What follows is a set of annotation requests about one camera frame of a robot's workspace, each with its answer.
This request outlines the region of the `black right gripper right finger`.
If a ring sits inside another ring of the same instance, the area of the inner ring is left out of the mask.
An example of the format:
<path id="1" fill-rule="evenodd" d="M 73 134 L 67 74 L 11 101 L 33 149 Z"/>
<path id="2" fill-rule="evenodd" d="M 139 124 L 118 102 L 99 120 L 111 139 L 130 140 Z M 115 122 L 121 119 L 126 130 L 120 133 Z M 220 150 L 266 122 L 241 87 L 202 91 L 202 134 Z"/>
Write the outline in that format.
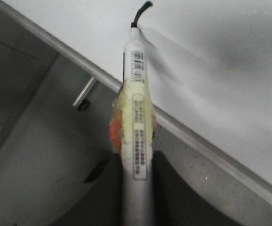
<path id="1" fill-rule="evenodd" d="M 197 194 L 176 172 L 162 151 L 152 159 L 157 226 L 239 226 Z"/>

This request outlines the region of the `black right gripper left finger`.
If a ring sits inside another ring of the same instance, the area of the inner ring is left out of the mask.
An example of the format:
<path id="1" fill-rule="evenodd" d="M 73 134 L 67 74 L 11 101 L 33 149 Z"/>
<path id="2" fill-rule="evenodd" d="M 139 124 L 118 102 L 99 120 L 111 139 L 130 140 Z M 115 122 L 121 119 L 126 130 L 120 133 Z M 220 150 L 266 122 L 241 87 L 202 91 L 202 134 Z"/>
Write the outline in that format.
<path id="1" fill-rule="evenodd" d="M 85 195 L 52 226 L 120 226 L 123 167 L 114 153 Z"/>

